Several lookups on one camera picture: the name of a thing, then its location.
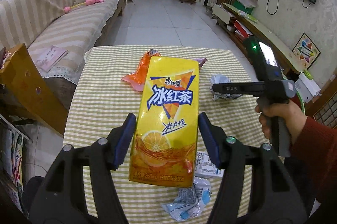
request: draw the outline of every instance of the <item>striped sofa cover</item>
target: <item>striped sofa cover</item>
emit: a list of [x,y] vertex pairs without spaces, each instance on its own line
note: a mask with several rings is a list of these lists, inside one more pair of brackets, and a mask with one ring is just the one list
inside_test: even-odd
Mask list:
[[24,43],[33,61],[51,45],[68,50],[44,78],[60,77],[77,84],[84,67],[84,54],[101,35],[118,0],[105,0],[64,13],[75,0],[0,1],[0,46],[12,48]]

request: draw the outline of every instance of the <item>pink book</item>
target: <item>pink book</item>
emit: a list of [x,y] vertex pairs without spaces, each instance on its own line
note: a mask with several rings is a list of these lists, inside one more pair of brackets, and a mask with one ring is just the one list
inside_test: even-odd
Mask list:
[[67,50],[52,45],[41,53],[35,64],[47,73],[66,54],[68,54]]

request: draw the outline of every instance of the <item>human hand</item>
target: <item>human hand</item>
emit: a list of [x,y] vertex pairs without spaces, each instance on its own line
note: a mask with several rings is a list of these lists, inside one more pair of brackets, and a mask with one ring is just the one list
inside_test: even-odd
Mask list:
[[[257,105],[255,107],[255,112],[263,112],[263,114],[268,117],[280,116],[284,118],[285,124],[292,137],[292,144],[296,142],[307,121],[307,116],[303,114],[297,104],[291,100],[288,104],[274,103],[265,107],[262,111]],[[265,138],[269,139],[271,136],[271,129],[267,126],[267,119],[264,115],[261,114],[258,120],[262,125],[262,132],[265,134]]]

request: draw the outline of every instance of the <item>pink toy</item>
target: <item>pink toy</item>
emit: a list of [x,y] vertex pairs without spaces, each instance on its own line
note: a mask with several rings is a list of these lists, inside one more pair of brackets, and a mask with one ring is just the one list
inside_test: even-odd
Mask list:
[[82,6],[82,5],[90,6],[90,5],[93,5],[95,3],[102,3],[102,2],[104,2],[104,0],[85,0],[85,2],[74,5],[74,6],[66,6],[64,8],[64,12],[69,13],[73,8],[77,8],[77,7]]

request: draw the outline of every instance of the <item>yellow beverage carton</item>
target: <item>yellow beverage carton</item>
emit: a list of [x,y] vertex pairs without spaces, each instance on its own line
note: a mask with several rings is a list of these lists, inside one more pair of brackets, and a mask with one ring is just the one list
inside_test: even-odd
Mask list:
[[192,185],[198,105],[198,62],[152,57],[132,143],[130,181]]

